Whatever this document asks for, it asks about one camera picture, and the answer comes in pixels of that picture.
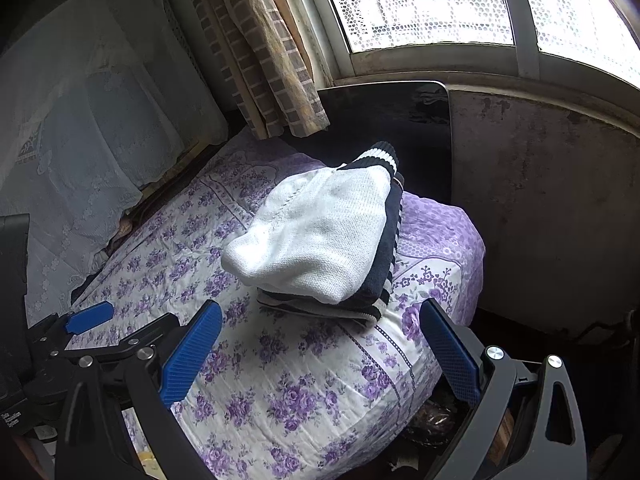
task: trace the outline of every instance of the brown plaid curtain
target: brown plaid curtain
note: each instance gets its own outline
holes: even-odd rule
[[[289,126],[306,137],[329,121],[273,0],[191,0],[244,118],[259,139]]]

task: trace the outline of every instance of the floral bedsheet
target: floral bedsheet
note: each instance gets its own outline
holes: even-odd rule
[[[465,213],[403,195],[389,309],[377,326],[261,310],[256,290],[220,266],[283,178],[321,167],[279,139],[241,132],[108,261],[74,305],[101,300],[110,322],[70,348],[106,346],[166,312],[186,323],[209,298],[224,325],[183,402],[172,412],[221,479],[333,479],[375,457],[440,377],[418,326],[433,296],[468,324],[482,286],[484,245]],[[133,410],[138,451],[148,449]]]

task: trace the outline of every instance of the window mesh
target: window mesh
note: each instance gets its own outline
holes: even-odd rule
[[[609,72],[640,88],[640,50],[609,0],[529,0],[542,52]]]
[[[409,44],[513,44],[504,0],[333,0],[353,52]]]

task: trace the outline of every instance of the folded clothes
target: folded clothes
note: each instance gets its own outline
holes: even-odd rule
[[[391,294],[393,268],[402,220],[402,186],[404,179],[396,173],[386,198],[386,223],[376,256],[364,282],[350,298],[336,305],[325,305],[308,296],[260,291],[258,302],[279,310],[318,317],[347,317],[366,326],[380,320]]]
[[[223,252],[245,285],[336,305],[363,285],[386,224],[396,152],[377,142],[340,168],[286,178]]]

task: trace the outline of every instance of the blue gripper pad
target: blue gripper pad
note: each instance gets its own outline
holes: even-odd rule
[[[221,329],[222,310],[211,301],[162,367],[159,395],[167,408],[187,395]]]
[[[79,335],[101,325],[112,317],[113,305],[108,301],[103,301],[73,314],[66,322],[65,330],[68,334]]]
[[[480,402],[479,370],[456,336],[453,328],[443,318],[447,314],[430,300],[420,308],[420,330],[436,356],[442,373],[453,393],[470,406]]]

